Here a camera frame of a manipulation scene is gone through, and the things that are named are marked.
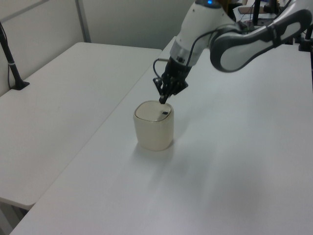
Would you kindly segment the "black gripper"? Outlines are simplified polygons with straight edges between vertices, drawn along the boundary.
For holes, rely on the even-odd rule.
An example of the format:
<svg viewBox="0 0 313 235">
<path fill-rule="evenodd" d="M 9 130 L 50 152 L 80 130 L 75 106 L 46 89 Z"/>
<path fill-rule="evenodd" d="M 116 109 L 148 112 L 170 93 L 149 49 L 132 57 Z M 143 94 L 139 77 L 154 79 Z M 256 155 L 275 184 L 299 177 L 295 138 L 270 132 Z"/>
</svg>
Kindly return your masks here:
<svg viewBox="0 0 313 235">
<path fill-rule="evenodd" d="M 188 83 L 185 80 L 189 72 L 190 67 L 176 62 L 172 57 L 169 58 L 162 78 L 156 77 L 153 79 L 161 104 L 165 104 L 170 96 L 177 95 L 188 87 Z M 171 80 L 168 84 L 163 81 L 163 79 L 167 81 L 171 78 L 174 80 Z"/>
</svg>

